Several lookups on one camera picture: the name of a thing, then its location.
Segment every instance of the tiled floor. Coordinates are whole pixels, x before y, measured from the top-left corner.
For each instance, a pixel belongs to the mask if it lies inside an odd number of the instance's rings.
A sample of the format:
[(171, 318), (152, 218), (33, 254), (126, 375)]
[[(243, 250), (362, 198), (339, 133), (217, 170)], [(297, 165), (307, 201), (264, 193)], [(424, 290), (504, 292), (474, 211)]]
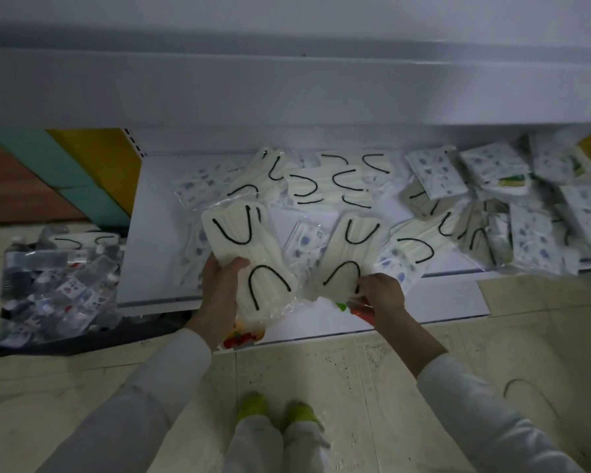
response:
[[(11, 237), (32, 240), (38, 232), (0, 229), (0, 255)], [(491, 317), (428, 329), (591, 470), (591, 278), (506, 278), (481, 289)], [(71, 358), (0, 359), (0, 472), (34, 470), (166, 341)], [(252, 390), (268, 397), (277, 421), (291, 399), (310, 403), (331, 440), (333, 470), (473, 471), (377, 334), (214, 357), (150, 471), (218, 472), (237, 399)]]

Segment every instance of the foot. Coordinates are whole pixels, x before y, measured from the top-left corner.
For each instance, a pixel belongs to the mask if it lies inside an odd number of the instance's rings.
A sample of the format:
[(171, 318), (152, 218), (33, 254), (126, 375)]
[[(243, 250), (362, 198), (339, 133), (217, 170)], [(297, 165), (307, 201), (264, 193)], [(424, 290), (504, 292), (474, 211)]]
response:
[(297, 421), (313, 421), (319, 425), (322, 431), (324, 430), (322, 423), (315, 416), (313, 409), (304, 402), (295, 401), (287, 407), (285, 429)]
[(267, 399), (261, 394), (254, 392), (241, 401), (239, 411), (236, 415), (237, 423), (252, 415), (269, 416), (268, 413)]

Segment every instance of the right hand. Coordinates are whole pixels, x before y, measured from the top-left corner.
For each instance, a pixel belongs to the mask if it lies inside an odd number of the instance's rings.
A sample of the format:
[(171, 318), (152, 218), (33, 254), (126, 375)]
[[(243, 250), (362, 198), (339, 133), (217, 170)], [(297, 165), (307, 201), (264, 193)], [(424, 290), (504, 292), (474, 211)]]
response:
[(394, 318), (406, 314), (405, 295), (394, 277), (372, 274), (357, 281), (370, 306), (374, 309), (374, 325), (380, 332)]

